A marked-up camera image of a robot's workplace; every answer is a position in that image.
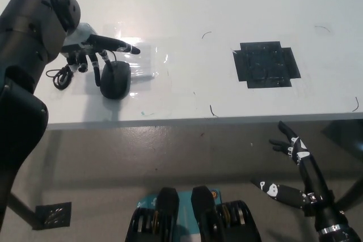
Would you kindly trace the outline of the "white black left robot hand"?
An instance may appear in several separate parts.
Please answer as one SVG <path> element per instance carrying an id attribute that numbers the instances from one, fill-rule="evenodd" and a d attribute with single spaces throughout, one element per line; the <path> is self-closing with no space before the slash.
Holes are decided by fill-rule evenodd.
<path id="1" fill-rule="evenodd" d="M 71 71 L 81 73 L 88 71 L 89 58 L 95 76 L 95 83 L 99 87 L 101 76 L 97 55 L 100 55 L 106 66 L 111 65 L 107 52 L 123 52 L 140 54 L 140 50 L 124 41 L 98 35 L 88 23 L 80 23 L 76 30 L 68 36 L 61 49 L 61 54 L 67 60 Z"/>

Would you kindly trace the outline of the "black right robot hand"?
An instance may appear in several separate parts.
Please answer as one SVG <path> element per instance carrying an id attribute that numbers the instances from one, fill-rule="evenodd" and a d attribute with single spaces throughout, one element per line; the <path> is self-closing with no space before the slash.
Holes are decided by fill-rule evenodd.
<path id="1" fill-rule="evenodd" d="M 285 123 L 280 121 L 278 128 L 286 135 L 288 142 L 273 139 L 269 142 L 273 150 L 287 155 L 297 165 L 305 189 L 299 190 L 262 178 L 252 179 L 252 184 L 271 199 L 302 210 L 306 217 L 314 217 L 315 229 L 321 236 L 348 229 L 348 220 L 337 208 L 334 194 L 329 190 L 312 153 Z"/>

